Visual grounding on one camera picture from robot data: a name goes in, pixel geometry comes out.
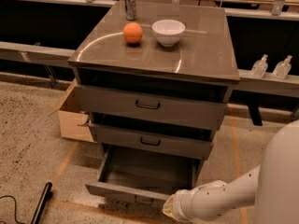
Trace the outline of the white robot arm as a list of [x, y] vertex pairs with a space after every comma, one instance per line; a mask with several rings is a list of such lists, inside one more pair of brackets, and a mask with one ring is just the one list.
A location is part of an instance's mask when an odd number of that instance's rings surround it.
[[177, 221], [213, 221], [226, 212], [253, 206], [253, 224], [299, 224], [299, 120], [270, 140], [259, 166], [230, 183], [216, 180], [181, 189], [164, 203]]

